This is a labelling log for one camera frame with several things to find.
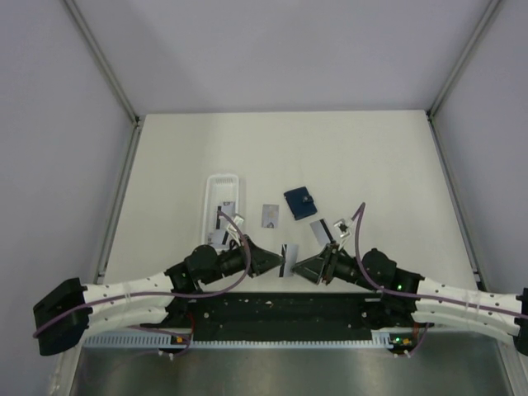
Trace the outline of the blue card holder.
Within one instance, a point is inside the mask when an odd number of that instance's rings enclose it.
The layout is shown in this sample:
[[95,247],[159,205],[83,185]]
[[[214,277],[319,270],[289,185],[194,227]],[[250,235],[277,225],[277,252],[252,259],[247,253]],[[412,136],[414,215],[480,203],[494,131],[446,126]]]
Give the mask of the blue card holder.
[[296,221],[315,215],[318,212],[314,198],[306,186],[286,191],[284,197]]

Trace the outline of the white plastic basket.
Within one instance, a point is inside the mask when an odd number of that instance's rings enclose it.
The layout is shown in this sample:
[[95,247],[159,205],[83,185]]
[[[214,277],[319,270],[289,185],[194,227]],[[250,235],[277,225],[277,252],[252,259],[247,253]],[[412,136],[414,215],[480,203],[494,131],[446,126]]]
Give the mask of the white plastic basket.
[[201,241],[216,250],[229,245],[229,222],[218,211],[234,219],[239,212],[239,177],[234,174],[215,174],[207,178],[201,228]]

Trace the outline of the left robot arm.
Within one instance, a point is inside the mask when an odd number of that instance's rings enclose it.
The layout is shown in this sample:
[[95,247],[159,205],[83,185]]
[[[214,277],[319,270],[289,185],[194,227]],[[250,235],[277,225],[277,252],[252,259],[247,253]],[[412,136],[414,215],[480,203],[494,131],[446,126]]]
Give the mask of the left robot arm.
[[33,337],[41,356],[54,356],[100,332],[162,323],[178,327],[187,316],[182,299],[213,297],[202,292],[201,286],[235,274],[259,276],[284,262],[282,256],[245,238],[221,252],[200,245],[182,262],[139,280],[94,285],[70,278],[34,306]]

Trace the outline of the silver card black stripe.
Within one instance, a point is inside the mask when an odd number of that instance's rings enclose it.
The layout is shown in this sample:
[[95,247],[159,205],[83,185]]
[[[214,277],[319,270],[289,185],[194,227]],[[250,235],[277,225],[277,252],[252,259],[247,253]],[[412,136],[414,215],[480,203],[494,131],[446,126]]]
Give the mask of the silver card black stripe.
[[280,254],[284,262],[280,265],[279,277],[293,276],[292,267],[297,262],[299,246],[293,243],[285,243],[281,245]]

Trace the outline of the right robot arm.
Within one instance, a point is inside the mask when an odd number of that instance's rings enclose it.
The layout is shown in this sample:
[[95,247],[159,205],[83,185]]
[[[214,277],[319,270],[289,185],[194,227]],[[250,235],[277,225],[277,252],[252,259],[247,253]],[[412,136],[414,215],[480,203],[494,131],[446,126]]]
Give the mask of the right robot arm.
[[373,329],[410,328],[415,324],[463,328],[512,345],[527,355],[527,291],[521,294],[465,290],[399,269],[373,248],[352,257],[335,243],[295,263],[293,274],[318,285],[334,279],[371,290],[378,296],[362,309]]

